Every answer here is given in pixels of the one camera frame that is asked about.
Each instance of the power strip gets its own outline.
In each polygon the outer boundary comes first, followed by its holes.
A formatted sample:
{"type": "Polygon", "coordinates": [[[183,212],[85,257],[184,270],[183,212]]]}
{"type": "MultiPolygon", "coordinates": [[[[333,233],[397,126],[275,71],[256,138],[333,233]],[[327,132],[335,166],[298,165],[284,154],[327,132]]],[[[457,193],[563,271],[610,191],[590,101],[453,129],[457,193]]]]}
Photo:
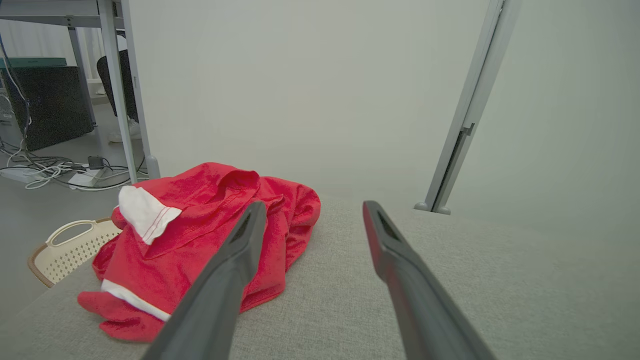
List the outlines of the power strip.
{"type": "Polygon", "coordinates": [[[82,166],[85,167],[84,171],[86,171],[87,173],[91,174],[92,176],[89,176],[87,174],[84,173],[78,173],[76,175],[74,175],[69,181],[67,181],[69,183],[69,188],[71,190],[75,190],[78,189],[78,187],[76,185],[80,185],[82,187],[92,187],[95,185],[95,183],[98,182],[99,179],[96,179],[96,177],[100,177],[104,174],[104,172],[106,171],[105,168],[101,168],[101,169],[90,169],[89,168],[89,164],[80,164],[82,166]]]}
{"type": "Polygon", "coordinates": [[[24,165],[15,165],[10,168],[0,170],[0,176],[7,179],[20,181],[21,183],[32,183],[33,181],[43,179],[41,174],[29,175],[30,172],[37,171],[36,169],[26,167],[24,165]]]}

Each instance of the red garment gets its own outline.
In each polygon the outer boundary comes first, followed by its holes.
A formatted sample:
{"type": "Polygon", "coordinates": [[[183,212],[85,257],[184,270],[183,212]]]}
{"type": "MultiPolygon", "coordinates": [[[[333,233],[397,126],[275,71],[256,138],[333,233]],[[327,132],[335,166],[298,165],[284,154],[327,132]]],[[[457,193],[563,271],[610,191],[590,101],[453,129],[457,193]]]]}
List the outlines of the red garment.
{"type": "Polygon", "coordinates": [[[182,212],[147,245],[120,208],[113,210],[111,219],[122,233],[93,260],[103,291],[82,292],[78,303],[106,318],[100,328],[123,340],[153,341],[164,322],[142,311],[144,302],[167,316],[172,313],[250,203],[265,202],[267,224],[258,271],[244,289],[240,312],[284,291],[285,272],[304,252],[320,214],[320,200],[307,186],[217,163],[134,186],[182,212]],[[122,287],[125,295],[106,284],[122,287]],[[121,300],[129,299],[126,291],[143,303],[121,300]]]}

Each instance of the basket hole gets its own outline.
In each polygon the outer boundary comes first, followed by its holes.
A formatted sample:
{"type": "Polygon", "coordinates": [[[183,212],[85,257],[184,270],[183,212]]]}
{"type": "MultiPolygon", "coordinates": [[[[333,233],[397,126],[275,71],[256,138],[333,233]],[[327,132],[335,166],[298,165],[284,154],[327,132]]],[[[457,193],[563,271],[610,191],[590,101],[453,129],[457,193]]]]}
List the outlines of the basket hole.
{"type": "Polygon", "coordinates": [[[67,230],[64,230],[62,233],[60,233],[53,241],[53,244],[59,244],[62,243],[64,241],[67,241],[71,238],[73,238],[74,236],[80,235],[85,231],[88,231],[91,229],[91,224],[79,224],[76,226],[73,226],[67,230]]]}

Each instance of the beige plastic basket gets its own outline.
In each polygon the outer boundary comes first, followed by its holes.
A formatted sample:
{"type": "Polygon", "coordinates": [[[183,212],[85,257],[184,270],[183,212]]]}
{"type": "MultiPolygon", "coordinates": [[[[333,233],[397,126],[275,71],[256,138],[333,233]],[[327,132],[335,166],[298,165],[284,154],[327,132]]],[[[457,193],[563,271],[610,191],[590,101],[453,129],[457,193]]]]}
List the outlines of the beige plastic basket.
{"type": "Polygon", "coordinates": [[[109,218],[70,222],[55,230],[47,241],[29,257],[27,265],[38,280],[51,287],[96,255],[98,250],[107,241],[120,234],[120,231],[109,218]],[[91,229],[69,240],[54,243],[54,240],[63,231],[82,224],[90,224],[91,229]]]}

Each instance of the shoe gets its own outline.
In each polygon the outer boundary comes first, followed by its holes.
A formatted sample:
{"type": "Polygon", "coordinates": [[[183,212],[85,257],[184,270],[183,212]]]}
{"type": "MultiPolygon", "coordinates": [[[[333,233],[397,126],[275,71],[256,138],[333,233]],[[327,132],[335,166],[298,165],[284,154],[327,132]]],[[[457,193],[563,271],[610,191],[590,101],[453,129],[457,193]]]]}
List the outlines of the shoe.
{"type": "MultiPolygon", "coordinates": [[[[140,124],[137,122],[129,123],[129,137],[131,140],[142,139],[142,132],[140,131],[140,124]]],[[[110,133],[108,136],[109,142],[122,142],[122,134],[119,131],[110,133]]]]}

